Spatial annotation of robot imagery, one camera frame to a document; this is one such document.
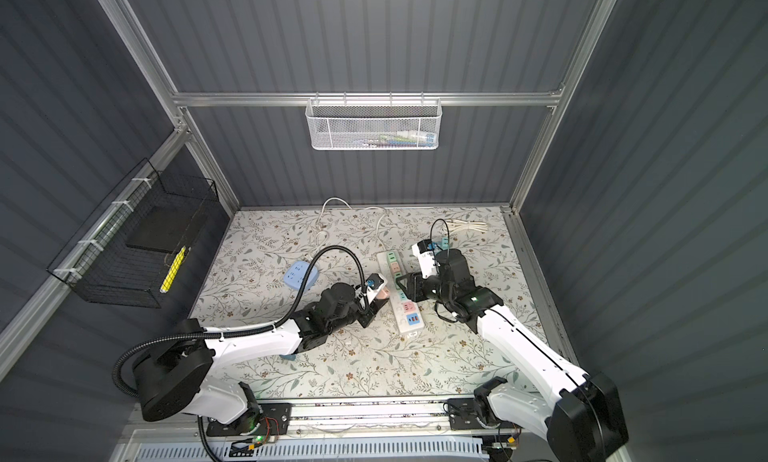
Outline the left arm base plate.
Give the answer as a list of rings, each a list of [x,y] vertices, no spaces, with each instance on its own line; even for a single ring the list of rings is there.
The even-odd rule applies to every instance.
[[[289,403],[266,403],[260,404],[258,409],[248,409],[229,424],[209,418],[205,433],[209,437],[286,435],[292,409],[293,405]]]

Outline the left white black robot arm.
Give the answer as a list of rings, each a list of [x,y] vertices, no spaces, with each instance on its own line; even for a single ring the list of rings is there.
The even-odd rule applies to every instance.
[[[320,300],[292,314],[281,326],[259,326],[251,335],[214,330],[209,339],[195,334],[195,319],[182,325],[187,340],[169,340],[140,352],[132,371],[143,419],[164,420],[178,413],[238,424],[256,412],[257,401],[245,383],[226,383],[211,371],[268,356],[288,356],[323,345],[334,332],[351,324],[365,328],[388,302],[387,280],[374,273],[365,289],[335,283]]]

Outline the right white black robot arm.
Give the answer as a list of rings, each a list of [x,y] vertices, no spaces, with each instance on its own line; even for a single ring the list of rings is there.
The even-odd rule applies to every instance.
[[[535,336],[503,300],[472,278],[462,282],[412,273],[396,284],[413,302],[431,300],[492,344],[534,385],[536,394],[494,377],[473,392],[478,422],[508,422],[547,441],[560,461],[604,461],[629,440],[618,389],[603,374],[590,375]]]

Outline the white multicolour power strip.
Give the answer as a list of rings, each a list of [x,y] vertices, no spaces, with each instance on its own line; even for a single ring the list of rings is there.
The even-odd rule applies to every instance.
[[[377,253],[376,261],[381,275],[387,280],[394,319],[401,336],[405,338],[416,337],[425,328],[424,320],[418,305],[408,300],[395,283],[398,276],[406,274],[405,266],[399,254],[394,251],[398,255],[400,263],[390,265],[387,260],[388,252],[390,251]]]

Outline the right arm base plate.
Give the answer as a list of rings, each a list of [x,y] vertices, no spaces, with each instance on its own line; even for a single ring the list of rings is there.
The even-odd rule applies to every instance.
[[[520,431],[521,427],[507,421],[488,422],[480,418],[475,410],[472,398],[449,398],[443,403],[443,410],[448,417],[453,431],[498,430]]]

